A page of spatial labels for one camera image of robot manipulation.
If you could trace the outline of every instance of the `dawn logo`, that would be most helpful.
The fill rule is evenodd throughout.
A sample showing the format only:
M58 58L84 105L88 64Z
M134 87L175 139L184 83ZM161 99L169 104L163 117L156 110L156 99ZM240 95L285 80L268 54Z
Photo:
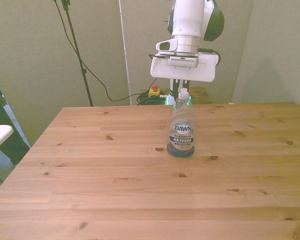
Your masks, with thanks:
M191 132L192 126L189 126L186 123L181 123L179 125L176 125L174 128L179 134L187 134Z

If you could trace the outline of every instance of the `bottle label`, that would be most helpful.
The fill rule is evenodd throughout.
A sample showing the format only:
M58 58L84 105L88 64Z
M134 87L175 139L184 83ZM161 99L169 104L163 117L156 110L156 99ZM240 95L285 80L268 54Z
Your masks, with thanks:
M178 150L188 151L194 145L193 127L187 123L173 124L169 131L171 144Z

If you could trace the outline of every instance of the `dawn dish soap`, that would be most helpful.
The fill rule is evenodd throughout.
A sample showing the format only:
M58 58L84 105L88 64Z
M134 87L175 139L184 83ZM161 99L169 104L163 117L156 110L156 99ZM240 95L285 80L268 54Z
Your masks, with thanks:
M167 121L167 151L174 157L187 158L195 151L198 131L194 107L186 88L181 88Z

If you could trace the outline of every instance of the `white bottle cap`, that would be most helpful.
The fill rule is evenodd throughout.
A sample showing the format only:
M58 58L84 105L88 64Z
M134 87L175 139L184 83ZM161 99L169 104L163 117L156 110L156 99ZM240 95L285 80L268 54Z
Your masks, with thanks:
M178 94L178 98L181 99L181 100L187 100L189 98L188 89L181 88L180 92Z

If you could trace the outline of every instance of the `black stand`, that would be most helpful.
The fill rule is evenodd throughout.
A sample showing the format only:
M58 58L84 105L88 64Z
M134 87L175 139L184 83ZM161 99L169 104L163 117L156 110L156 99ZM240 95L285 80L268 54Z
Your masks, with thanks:
M78 45L77 45L77 41L76 41L76 37L75 37L75 32L74 32L74 29L72 27L72 23L71 23L70 16L69 16L69 7L68 7L68 5L70 5L70 0L61 0L61 2L62 2L63 10L65 10L66 16L68 18L68 22L69 22L69 26L70 26L71 33L72 33L72 38L73 38L76 54L77 54L78 59L79 59L79 63L80 63L80 67L81 67L81 73L82 73L82 76L83 76L85 89L86 89L86 92L88 94L90 106L93 107L94 105L92 103L92 99L91 99L91 95L90 95L90 91L89 91L89 87L88 87L88 82L87 82L87 77L86 77L87 70L83 67L82 60L81 60L80 53L79 53L79 49L78 49Z

